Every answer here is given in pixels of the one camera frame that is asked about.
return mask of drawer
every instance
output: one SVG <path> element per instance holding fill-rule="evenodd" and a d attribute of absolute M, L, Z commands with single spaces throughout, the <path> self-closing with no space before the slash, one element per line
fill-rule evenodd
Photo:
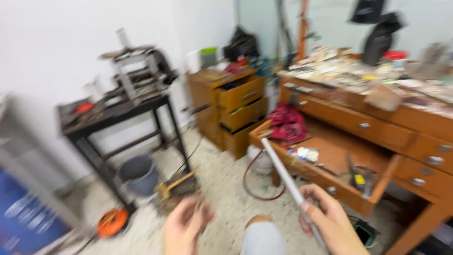
<path fill-rule="evenodd" d="M 404 127 L 382 123 L 377 139 L 386 148 L 404 153 L 407 147 L 414 141 L 417 133 Z"/>
<path fill-rule="evenodd" d="M 239 131 L 230 133 L 227 130 L 222 130 L 223 144 L 225 149 L 234 155 L 236 159 L 247 154 L 247 148 L 249 146 L 249 133 L 264 123 L 265 120 L 258 121 L 246 128 L 240 129 Z"/>
<path fill-rule="evenodd" d="M 253 130 L 249 134 L 250 143 L 259 148 L 262 148 L 263 146 L 261 144 L 261 137 L 258 137 L 257 133 L 269 129 L 271 123 L 272 121 L 268 120 L 263 125 Z M 340 180 L 340 178 L 329 174 L 322 169 L 314 167 L 310 163 L 298 160 L 273 141 L 270 141 L 270 144 L 274 148 L 279 158 L 282 160 L 283 164 L 287 167 L 288 171 L 298 173 L 306 180 L 316 183 L 326 190 L 335 190 L 333 197 L 344 202 L 363 215 L 369 215 L 372 212 L 373 208 L 376 206 L 376 204 L 384 194 L 385 188 L 392 180 L 393 174 L 398 169 L 403 158 L 403 156 L 399 154 L 393 154 L 392 156 L 389 155 L 388 157 L 386 157 L 385 162 L 378 162 L 378 164 L 382 164 L 383 167 L 382 169 L 380 169 L 379 175 L 376 176 L 375 184 L 373 186 L 373 193 L 370 197 L 363 198 L 362 193 L 360 193 L 357 189 L 350 186 L 349 184 Z M 372 160 L 369 158 L 362 158 L 362 162 L 366 161 L 371 162 Z"/>
<path fill-rule="evenodd" d="M 234 81 L 241 86 L 230 90 L 217 88 L 218 90 L 218 106 L 230 113 L 242 106 L 251 103 L 264 95 L 266 77 L 258 77 L 249 75 Z"/>
<path fill-rule="evenodd" d="M 313 97 L 304 97 L 298 109 L 360 137 L 376 138 L 382 126 L 373 117 Z"/>
<path fill-rule="evenodd" d="M 267 113 L 267 98 L 260 99 L 244 108 L 228 113 L 220 110 L 220 122 L 234 132 Z"/>
<path fill-rule="evenodd" d="M 426 193 L 443 197 L 453 191 L 453 176 L 407 157 L 395 172 L 395 179 L 402 181 L 405 188 L 428 200 L 430 197 Z"/>
<path fill-rule="evenodd" d="M 407 155 L 434 168 L 453 174 L 453 144 L 419 134 Z"/>

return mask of red rag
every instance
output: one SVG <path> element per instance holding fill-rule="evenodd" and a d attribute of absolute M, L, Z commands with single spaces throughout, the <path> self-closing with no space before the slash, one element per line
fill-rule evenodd
<path fill-rule="evenodd" d="M 307 136 L 305 119 L 294 107 L 280 101 L 277 108 L 270 112 L 269 118 L 273 120 L 270 138 L 282 139 L 288 142 L 297 142 Z"/>

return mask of metal table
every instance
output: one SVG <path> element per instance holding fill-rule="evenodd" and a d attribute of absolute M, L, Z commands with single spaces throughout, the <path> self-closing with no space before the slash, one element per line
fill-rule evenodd
<path fill-rule="evenodd" d="M 169 144 L 173 144 L 184 158 L 186 167 L 183 171 L 185 173 L 189 173 L 191 171 L 183 141 L 178 130 L 172 105 L 167 94 L 161 94 L 157 97 L 147 99 L 145 101 L 142 101 L 138 105 L 134 105 L 131 101 L 120 103 L 100 111 L 99 113 L 97 113 L 97 115 L 92 116 L 90 119 L 84 120 L 80 124 L 73 126 L 67 124 L 65 125 L 64 121 L 62 120 L 65 118 L 65 113 L 67 113 L 68 109 L 75 109 L 75 107 L 85 102 L 87 102 L 87 99 L 77 101 L 69 105 L 58 106 L 61 131 L 63 135 L 71 141 L 73 146 L 80 152 L 80 154 L 88 161 L 88 163 L 90 163 L 99 177 L 104 181 L 105 184 L 107 184 L 109 189 L 121 201 L 124 207 L 127 208 L 130 214 L 134 213 L 137 207 L 133 201 L 130 203 L 127 202 L 124 196 L 121 195 L 118 191 L 113 181 L 115 177 L 115 170 L 107 163 L 107 160 L 109 158 L 147 139 L 160 135 L 160 146 L 163 148 L 168 148 Z M 168 112 L 170 114 L 174 127 L 174 132 L 176 134 L 176 139 L 174 140 L 170 140 L 165 136 L 164 132 L 162 131 L 161 120 L 157 112 L 157 109 L 159 107 L 165 105 L 168 108 Z M 140 139 L 130 142 L 107 154 L 102 154 L 99 148 L 89 139 L 90 135 L 95 132 L 150 111 L 152 111 L 154 116 L 156 130 Z"/>

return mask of terrazzo floor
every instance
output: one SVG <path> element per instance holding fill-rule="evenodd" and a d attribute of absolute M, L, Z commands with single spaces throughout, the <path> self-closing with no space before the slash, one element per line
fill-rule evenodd
<path fill-rule="evenodd" d="M 200 134 L 191 129 L 184 133 L 186 151 L 191 153 L 196 147 Z M 142 148 L 134 154 L 149 149 Z M 170 177 L 182 164 L 176 149 L 158 150 L 154 153 L 159 169 L 166 178 Z M 249 197 L 242 188 L 242 176 L 249 161 L 243 157 L 235 161 L 228 152 L 219 151 L 203 138 L 199 148 L 190 158 L 190 163 L 202 186 L 205 196 L 216 208 L 216 220 L 210 224 L 199 240 L 200 255 L 237 255 L 241 251 L 243 231 L 246 223 L 257 214 L 270 215 L 280 229 L 290 255 L 325 254 L 318 248 L 314 239 L 306 236 L 298 224 L 298 211 L 288 192 L 275 201 L 263 202 Z M 280 188 L 271 185 L 270 177 L 249 173 L 248 183 L 254 192 L 263 196 L 274 196 Z M 101 215 L 115 207 L 118 202 L 99 181 L 94 181 L 83 190 L 76 190 L 67 198 L 79 210 L 82 218 L 95 226 Z M 134 214 L 129 230 L 114 239 L 98 240 L 81 253 L 90 254 L 157 254 L 161 249 L 161 227 L 165 216 L 159 215 L 147 199 L 138 200 L 139 209 Z M 368 221 L 381 234 L 376 245 L 370 248 L 373 255 L 382 254 L 401 232 L 395 222 L 396 209 L 386 201 L 381 201 L 371 216 L 363 217 L 344 207 L 349 215 L 359 216 Z M 66 250 L 60 254 L 72 254 L 76 250 Z"/>

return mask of blue bin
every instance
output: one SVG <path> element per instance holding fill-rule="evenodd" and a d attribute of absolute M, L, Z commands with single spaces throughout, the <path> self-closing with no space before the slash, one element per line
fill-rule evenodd
<path fill-rule="evenodd" d="M 69 228 L 0 168 L 0 255 L 30 255 L 69 232 Z"/>

